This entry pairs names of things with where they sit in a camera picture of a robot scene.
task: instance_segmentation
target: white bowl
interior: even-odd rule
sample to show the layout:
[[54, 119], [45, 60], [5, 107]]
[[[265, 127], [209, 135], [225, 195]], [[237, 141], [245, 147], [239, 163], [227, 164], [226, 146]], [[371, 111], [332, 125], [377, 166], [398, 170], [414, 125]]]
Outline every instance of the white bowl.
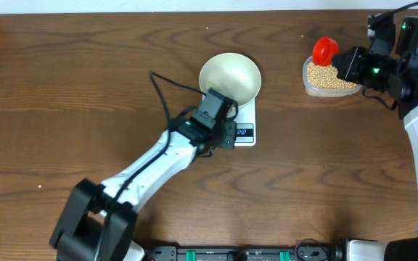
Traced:
[[209, 88], [238, 102], [241, 109], [258, 95], [261, 72], [255, 63], [241, 54], [219, 54], [205, 63], [200, 73], [201, 91]]

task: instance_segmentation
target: table surface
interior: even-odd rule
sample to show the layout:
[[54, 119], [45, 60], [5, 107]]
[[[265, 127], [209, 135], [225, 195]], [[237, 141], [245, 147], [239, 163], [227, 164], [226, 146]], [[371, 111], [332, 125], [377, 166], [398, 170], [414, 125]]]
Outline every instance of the table surface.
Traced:
[[[360, 94], [304, 91], [316, 40], [368, 46], [369, 13], [0, 15], [0, 260], [53, 260], [48, 240], [71, 188], [120, 172], [156, 142], [165, 117], [149, 70], [197, 86], [204, 63], [230, 51], [261, 69], [258, 143], [216, 150], [170, 179], [140, 214], [140, 242], [416, 236], [414, 162], [397, 112]], [[161, 86], [173, 115], [200, 100]]]

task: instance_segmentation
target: white wall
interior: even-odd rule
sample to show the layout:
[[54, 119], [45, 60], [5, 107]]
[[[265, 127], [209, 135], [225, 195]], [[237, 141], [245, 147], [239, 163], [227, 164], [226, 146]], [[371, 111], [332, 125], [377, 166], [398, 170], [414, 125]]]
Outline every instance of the white wall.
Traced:
[[0, 0], [0, 14], [395, 9], [416, 0]]

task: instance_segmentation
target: white scale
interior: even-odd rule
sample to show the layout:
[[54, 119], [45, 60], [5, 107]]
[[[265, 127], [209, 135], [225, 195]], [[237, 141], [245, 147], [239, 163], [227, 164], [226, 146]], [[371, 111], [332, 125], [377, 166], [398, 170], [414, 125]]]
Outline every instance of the white scale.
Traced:
[[[241, 54], [216, 55], [209, 59], [201, 69], [200, 88], [201, 91], [214, 88], [232, 99], [236, 96], [238, 102], [244, 104], [242, 108], [239, 108], [234, 120], [237, 123], [235, 146], [254, 146], [256, 143], [255, 97], [261, 88], [261, 72], [256, 64]], [[234, 114], [234, 109], [231, 108], [227, 117]]]
[[235, 146], [254, 146], [255, 144], [255, 100], [238, 111], [237, 138]]

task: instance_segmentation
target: green connector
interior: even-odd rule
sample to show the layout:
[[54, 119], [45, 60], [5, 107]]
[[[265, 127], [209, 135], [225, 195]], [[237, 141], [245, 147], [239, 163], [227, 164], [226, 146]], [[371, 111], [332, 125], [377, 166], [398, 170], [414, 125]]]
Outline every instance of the green connector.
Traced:
[[280, 252], [280, 261], [290, 261], [290, 253], [289, 252]]
[[196, 261], [196, 251], [187, 251], [187, 261]]

